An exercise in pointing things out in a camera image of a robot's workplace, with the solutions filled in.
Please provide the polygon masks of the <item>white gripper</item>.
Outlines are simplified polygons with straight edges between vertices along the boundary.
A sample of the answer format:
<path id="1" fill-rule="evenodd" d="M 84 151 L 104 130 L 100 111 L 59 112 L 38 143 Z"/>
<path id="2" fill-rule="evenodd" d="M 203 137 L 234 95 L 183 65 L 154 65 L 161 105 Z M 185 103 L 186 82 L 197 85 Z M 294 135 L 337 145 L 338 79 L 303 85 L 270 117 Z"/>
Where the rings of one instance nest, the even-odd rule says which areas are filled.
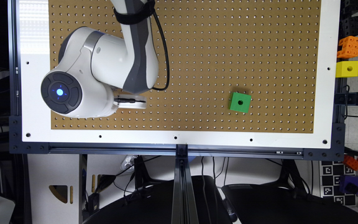
<path id="1" fill-rule="evenodd" d="M 147 107 L 147 99 L 140 95 L 118 95 L 115 99 L 121 109 L 144 110 Z"/>

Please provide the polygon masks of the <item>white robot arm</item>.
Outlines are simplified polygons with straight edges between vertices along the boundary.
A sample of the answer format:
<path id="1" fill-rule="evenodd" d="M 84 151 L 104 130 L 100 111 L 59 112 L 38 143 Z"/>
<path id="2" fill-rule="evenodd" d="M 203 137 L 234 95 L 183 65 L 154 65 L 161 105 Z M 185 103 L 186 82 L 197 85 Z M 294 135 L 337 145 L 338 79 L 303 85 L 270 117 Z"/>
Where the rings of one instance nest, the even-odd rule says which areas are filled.
<path id="1" fill-rule="evenodd" d="M 62 43 L 58 66 L 44 77 L 45 104 L 70 118 L 107 117 L 119 108 L 144 109 L 142 94 L 158 77 L 152 40 L 154 1 L 113 1 L 123 37 L 89 27 L 74 30 Z"/>

